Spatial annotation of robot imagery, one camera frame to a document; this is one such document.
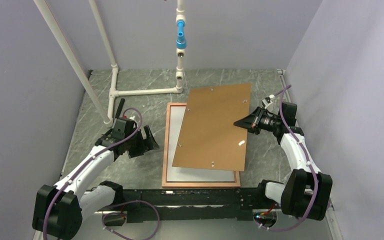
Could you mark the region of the brown backing board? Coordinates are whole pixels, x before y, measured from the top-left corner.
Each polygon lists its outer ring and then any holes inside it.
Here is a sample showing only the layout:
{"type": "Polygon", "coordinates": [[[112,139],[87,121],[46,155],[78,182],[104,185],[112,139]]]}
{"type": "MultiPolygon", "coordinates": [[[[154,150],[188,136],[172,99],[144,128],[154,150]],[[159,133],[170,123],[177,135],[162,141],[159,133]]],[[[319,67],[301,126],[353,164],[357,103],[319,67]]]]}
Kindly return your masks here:
{"type": "Polygon", "coordinates": [[[250,113],[251,83],[193,88],[186,102],[174,167],[243,171],[248,132],[234,122],[250,113]]]}

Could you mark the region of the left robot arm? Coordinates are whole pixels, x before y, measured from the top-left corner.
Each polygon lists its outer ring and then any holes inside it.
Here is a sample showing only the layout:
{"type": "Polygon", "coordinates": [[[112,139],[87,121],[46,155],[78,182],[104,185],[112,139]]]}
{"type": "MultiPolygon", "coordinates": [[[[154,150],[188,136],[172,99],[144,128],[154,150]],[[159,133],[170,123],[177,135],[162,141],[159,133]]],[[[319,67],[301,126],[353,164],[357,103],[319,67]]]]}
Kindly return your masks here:
{"type": "Polygon", "coordinates": [[[94,212],[108,207],[119,209],[126,201],[123,186],[105,180],[94,190],[89,186],[119,156],[129,158],[159,149],[148,125],[129,118],[115,119],[115,125],[96,140],[86,158],[66,177],[43,185],[36,193],[32,228],[44,236],[71,240],[82,223],[94,212]]]}

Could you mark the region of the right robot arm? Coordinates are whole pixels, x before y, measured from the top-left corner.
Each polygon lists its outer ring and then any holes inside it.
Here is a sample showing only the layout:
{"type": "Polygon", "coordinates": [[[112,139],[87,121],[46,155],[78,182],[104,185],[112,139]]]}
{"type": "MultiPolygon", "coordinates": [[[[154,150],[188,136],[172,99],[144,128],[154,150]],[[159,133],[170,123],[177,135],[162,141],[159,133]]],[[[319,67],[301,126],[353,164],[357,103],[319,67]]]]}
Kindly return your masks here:
{"type": "Polygon", "coordinates": [[[283,149],[291,174],[287,183],[262,180],[256,189],[256,203],[267,208],[279,204],[283,214],[321,221],[326,215],[333,186],[332,177],[316,166],[305,145],[305,135],[296,126],[298,106],[283,102],[277,114],[257,107],[248,116],[234,122],[234,126],[258,135],[271,132],[283,149]]]}

